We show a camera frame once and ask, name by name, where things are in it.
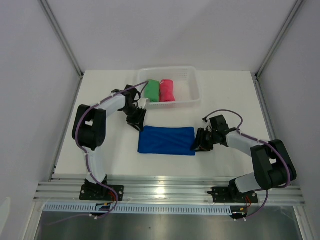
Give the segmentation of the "green microfiber towel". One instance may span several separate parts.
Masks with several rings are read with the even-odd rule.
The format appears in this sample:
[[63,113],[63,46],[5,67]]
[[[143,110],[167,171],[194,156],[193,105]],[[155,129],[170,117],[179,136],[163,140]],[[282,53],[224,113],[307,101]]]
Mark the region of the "green microfiber towel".
[[149,79],[144,89],[144,97],[149,99],[151,103],[158,103],[160,99],[160,82]]

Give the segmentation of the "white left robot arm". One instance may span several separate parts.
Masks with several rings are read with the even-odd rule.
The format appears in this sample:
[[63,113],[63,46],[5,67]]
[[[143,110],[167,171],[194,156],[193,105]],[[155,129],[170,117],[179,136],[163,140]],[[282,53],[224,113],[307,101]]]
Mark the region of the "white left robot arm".
[[100,151],[107,137],[107,119],[116,112],[123,112],[127,124],[142,132],[149,100],[142,97],[138,87],[145,87],[147,84],[145,81],[137,85],[127,85],[124,90],[115,89],[108,97],[93,105],[78,106],[72,138],[84,154],[86,180],[94,184],[90,192],[97,200],[105,199],[109,193],[109,188],[105,185],[107,173]]

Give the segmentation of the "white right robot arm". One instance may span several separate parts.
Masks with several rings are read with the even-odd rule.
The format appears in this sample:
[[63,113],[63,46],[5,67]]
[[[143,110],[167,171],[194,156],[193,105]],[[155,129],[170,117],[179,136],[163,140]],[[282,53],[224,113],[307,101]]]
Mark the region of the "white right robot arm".
[[251,191],[285,188],[297,179],[297,171],[284,143],[275,139],[264,141],[230,128],[223,115],[209,119],[206,128],[199,128],[191,150],[210,152],[214,145],[236,149],[252,160],[253,172],[230,181],[228,196],[239,202]]

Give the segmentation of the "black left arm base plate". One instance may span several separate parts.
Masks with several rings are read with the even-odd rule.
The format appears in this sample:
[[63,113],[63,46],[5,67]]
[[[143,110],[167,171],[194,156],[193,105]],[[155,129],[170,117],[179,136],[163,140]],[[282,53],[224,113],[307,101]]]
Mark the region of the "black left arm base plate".
[[81,186],[79,193],[79,199],[82,201],[107,201],[115,202],[116,193],[118,195],[118,201],[123,200],[125,187],[123,185],[107,185],[114,191],[111,191],[97,183],[92,183],[87,179]]

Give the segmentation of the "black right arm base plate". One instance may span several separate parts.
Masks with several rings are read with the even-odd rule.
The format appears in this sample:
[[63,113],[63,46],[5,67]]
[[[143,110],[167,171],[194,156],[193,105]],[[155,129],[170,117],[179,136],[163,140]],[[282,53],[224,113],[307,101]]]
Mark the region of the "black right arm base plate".
[[258,203],[258,196],[254,191],[242,193],[239,192],[235,186],[215,186],[212,187],[207,194],[212,196],[214,203]]

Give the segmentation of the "pink microfiber towel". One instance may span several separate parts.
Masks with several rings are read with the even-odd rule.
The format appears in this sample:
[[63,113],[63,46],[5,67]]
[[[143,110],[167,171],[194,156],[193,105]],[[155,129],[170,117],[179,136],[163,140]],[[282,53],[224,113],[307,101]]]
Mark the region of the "pink microfiber towel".
[[159,85],[159,101],[174,102],[174,82],[171,79],[163,79]]

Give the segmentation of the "blue microfiber towel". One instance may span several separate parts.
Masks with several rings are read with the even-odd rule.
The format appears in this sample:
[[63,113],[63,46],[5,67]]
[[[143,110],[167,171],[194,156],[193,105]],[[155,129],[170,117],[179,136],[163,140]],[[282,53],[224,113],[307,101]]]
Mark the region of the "blue microfiber towel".
[[145,126],[139,133],[137,152],[175,156],[195,156],[191,147],[195,141],[193,127]]

